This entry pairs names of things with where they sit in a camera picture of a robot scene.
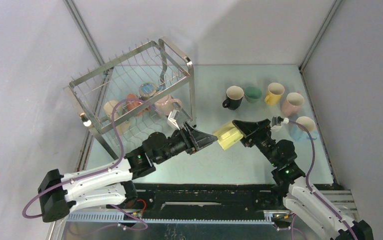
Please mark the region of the yellow-green mug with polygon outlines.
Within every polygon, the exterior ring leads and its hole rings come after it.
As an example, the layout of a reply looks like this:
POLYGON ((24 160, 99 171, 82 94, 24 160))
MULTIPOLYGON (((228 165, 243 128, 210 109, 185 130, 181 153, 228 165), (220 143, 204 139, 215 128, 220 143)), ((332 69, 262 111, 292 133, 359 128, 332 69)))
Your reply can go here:
POLYGON ((223 150, 227 150, 244 137, 232 121, 225 123, 212 134, 217 137, 217 142, 223 150))

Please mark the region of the mint green mug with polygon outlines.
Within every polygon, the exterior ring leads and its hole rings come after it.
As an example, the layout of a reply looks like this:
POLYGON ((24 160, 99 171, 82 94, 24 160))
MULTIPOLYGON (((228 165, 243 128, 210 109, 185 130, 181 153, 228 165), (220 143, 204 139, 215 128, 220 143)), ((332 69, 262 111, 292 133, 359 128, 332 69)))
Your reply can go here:
POLYGON ((262 97, 262 91, 258 87, 248 86, 244 89, 244 97, 247 102, 257 103, 262 97))

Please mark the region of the black mug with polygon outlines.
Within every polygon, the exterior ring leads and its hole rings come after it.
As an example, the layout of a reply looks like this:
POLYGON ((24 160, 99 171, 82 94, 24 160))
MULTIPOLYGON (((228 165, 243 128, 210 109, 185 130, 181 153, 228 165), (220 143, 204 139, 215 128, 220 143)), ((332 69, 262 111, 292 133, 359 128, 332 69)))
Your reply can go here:
POLYGON ((222 107, 229 110, 236 110, 240 107, 245 93, 239 86, 230 86, 226 90, 226 99, 222 102, 222 107))

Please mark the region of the yellow mug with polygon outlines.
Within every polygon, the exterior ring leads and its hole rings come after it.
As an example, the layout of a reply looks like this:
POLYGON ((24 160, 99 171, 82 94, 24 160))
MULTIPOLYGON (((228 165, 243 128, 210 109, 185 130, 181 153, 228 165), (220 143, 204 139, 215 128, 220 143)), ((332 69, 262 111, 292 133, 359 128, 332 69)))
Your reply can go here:
POLYGON ((267 87, 264 102, 270 106, 277 104, 285 92, 285 88, 278 82, 272 82, 267 87))

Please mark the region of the pink faceted mug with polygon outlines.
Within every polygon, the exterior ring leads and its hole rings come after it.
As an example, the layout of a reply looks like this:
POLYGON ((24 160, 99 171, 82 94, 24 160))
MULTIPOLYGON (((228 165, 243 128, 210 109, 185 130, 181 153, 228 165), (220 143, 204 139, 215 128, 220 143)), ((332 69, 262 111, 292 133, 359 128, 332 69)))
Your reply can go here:
POLYGON ((285 117, 296 114, 304 105, 305 99, 300 92, 289 93, 281 105, 281 112, 285 117))

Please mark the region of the large pink mug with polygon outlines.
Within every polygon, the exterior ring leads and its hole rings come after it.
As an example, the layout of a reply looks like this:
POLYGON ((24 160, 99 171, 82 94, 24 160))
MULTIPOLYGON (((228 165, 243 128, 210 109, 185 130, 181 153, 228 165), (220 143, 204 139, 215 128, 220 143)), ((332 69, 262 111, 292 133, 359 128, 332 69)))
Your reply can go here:
POLYGON ((183 108, 183 103, 178 98, 173 98, 170 94, 162 97, 154 103, 157 113, 160 117, 167 117, 172 110, 180 111, 183 108))

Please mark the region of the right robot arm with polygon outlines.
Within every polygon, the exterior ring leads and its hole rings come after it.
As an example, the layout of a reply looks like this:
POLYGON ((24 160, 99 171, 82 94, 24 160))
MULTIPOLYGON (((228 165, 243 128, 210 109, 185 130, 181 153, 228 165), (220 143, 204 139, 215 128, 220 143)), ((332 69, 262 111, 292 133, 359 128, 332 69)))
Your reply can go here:
POLYGON ((371 226, 356 221, 328 200, 309 180, 309 174, 295 160, 294 143, 287 139, 272 139, 271 121, 233 120, 243 135, 244 147, 257 147, 274 166, 271 172, 275 186, 270 202, 276 209, 287 208, 306 223, 323 240, 372 240, 371 226))

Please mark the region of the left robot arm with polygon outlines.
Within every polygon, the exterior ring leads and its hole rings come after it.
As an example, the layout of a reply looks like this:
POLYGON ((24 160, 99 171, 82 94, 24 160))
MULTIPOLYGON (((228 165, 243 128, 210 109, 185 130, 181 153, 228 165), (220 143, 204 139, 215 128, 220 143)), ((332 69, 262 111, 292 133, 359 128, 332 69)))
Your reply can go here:
POLYGON ((42 221, 50 223, 76 210, 116 205, 132 208, 138 193, 133 180, 156 171, 161 164, 183 152, 192 155, 217 141, 217 137, 185 123, 171 136, 153 132, 142 145, 121 160, 76 173, 49 171, 38 188, 42 221))

